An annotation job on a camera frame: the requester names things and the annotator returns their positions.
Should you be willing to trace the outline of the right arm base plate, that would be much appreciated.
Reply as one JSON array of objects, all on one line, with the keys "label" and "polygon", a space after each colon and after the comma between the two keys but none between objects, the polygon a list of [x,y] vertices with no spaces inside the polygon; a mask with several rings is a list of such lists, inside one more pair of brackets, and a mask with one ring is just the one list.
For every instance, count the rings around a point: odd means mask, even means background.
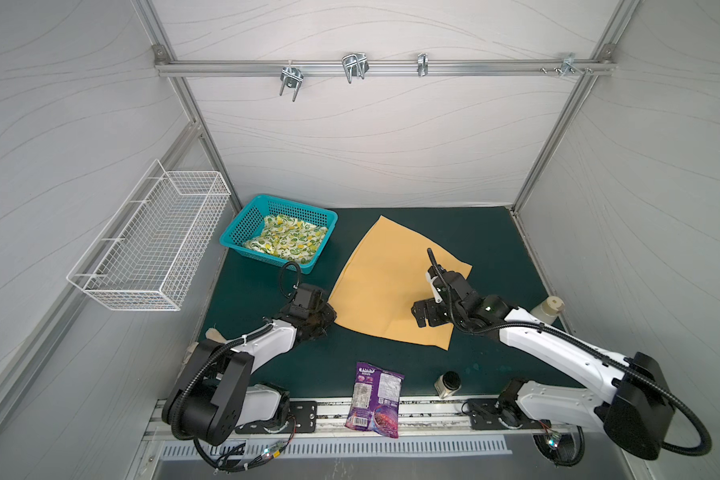
[{"label": "right arm base plate", "polygon": [[472,430],[538,430],[545,427],[527,417],[513,402],[498,398],[469,398],[461,405]]}]

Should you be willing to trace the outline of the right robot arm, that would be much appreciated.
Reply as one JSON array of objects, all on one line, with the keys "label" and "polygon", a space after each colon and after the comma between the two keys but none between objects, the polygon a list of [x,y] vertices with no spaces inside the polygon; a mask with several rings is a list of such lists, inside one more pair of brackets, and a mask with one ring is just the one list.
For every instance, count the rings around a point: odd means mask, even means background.
[{"label": "right robot arm", "polygon": [[513,379],[485,411],[508,429],[563,423],[604,433],[621,450],[643,460],[663,451],[701,457],[713,447],[699,416],[669,388],[659,363],[603,350],[498,295],[480,295],[459,272],[427,253],[432,295],[411,307],[418,327],[452,325],[523,351],[567,375],[577,387]]}]

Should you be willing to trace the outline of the yellow skirt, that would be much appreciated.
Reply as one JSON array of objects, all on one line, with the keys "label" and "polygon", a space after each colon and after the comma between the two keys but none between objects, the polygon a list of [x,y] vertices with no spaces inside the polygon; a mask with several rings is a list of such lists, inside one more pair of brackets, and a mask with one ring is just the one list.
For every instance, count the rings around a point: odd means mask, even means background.
[{"label": "yellow skirt", "polygon": [[427,237],[381,216],[345,264],[329,304],[336,323],[348,330],[448,350],[453,327],[420,328],[411,307],[432,296],[426,280],[427,250],[448,270],[468,276],[472,266]]}]

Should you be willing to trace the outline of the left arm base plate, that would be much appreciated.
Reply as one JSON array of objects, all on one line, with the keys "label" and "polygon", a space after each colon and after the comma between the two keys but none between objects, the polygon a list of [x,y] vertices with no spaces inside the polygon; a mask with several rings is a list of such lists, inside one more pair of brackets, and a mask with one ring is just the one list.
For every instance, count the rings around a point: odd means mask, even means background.
[{"label": "left arm base plate", "polygon": [[234,432],[238,435],[314,433],[316,430],[317,406],[316,401],[287,400],[277,407],[272,418],[239,425]]}]

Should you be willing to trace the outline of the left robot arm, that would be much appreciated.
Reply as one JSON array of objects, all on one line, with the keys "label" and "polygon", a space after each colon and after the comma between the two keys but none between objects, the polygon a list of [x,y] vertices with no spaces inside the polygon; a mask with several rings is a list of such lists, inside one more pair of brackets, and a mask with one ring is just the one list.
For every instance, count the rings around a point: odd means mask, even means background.
[{"label": "left robot arm", "polygon": [[[231,340],[199,341],[164,403],[161,418],[177,440],[189,441],[215,472],[246,472],[283,454],[300,431],[315,429],[312,402],[292,402],[287,390],[250,382],[252,374],[277,356],[326,335],[337,317],[327,292],[296,281],[286,304],[261,328]],[[213,454],[238,430],[287,433],[288,437],[246,458],[247,444]]]}]

